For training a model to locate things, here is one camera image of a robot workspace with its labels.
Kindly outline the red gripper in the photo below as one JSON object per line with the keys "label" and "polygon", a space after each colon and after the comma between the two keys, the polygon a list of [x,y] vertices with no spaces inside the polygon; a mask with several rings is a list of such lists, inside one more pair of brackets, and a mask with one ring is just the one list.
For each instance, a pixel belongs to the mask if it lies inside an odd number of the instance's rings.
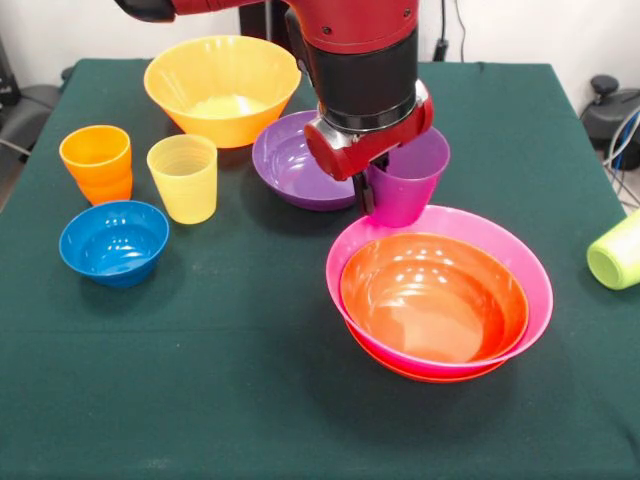
{"label": "red gripper", "polygon": [[356,203],[363,215],[375,209],[374,193],[364,171],[372,162],[386,171],[388,152],[407,144],[426,132],[434,118],[433,100],[421,80],[415,82],[416,103],[412,111],[398,123],[382,130],[345,133],[322,117],[305,125],[304,135],[309,151],[323,172],[337,181],[352,177]]}

